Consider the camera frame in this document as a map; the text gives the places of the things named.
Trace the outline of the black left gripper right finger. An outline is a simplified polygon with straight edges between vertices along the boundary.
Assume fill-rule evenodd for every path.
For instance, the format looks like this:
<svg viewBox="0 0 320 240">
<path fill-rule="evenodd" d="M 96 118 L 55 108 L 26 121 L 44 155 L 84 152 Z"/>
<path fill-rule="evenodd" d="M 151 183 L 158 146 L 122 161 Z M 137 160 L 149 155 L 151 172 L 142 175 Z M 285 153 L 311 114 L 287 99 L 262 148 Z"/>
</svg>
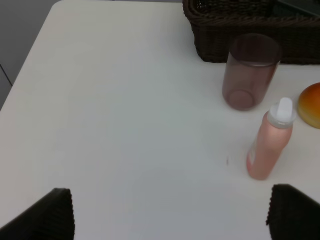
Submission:
<svg viewBox="0 0 320 240">
<path fill-rule="evenodd" d="M 266 225 L 273 240 L 319 240 L 320 204 L 289 184 L 275 184 Z"/>
</svg>

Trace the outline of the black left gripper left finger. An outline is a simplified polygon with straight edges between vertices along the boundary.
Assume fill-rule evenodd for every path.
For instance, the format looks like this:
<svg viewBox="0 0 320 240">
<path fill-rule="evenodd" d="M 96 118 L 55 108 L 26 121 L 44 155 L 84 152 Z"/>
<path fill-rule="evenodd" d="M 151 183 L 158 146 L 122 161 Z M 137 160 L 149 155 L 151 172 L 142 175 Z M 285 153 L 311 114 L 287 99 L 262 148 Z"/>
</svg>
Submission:
<svg viewBox="0 0 320 240">
<path fill-rule="evenodd" d="M 73 240 L 75 218 L 71 190 L 54 188 L 0 228 L 2 240 Z"/>
</svg>

